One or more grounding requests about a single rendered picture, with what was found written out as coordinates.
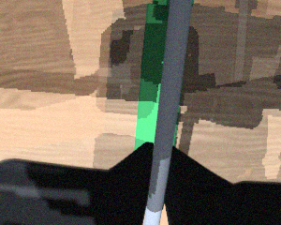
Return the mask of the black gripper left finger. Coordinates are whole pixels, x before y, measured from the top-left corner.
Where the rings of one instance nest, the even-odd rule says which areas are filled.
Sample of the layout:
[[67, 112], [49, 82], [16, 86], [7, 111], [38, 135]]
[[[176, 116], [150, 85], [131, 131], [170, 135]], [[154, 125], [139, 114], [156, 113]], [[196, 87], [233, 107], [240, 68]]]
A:
[[0, 161], [0, 225], [143, 225], [153, 163], [145, 142], [108, 170]]

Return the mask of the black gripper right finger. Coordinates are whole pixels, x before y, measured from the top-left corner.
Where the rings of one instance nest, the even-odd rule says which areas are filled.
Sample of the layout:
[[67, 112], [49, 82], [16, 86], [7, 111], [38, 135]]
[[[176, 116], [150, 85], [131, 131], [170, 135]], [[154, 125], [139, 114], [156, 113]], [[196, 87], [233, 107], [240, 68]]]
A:
[[164, 204], [169, 225], [281, 224], [281, 183], [231, 183], [172, 147]]

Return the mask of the green u-shaped bracket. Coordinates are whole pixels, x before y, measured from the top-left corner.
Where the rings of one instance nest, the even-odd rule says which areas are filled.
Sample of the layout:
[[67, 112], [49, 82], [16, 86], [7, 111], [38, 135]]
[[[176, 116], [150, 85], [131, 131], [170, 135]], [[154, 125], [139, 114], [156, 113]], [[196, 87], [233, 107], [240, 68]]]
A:
[[134, 151], [155, 141], [169, 9], [170, 0], [153, 0], [147, 5]]

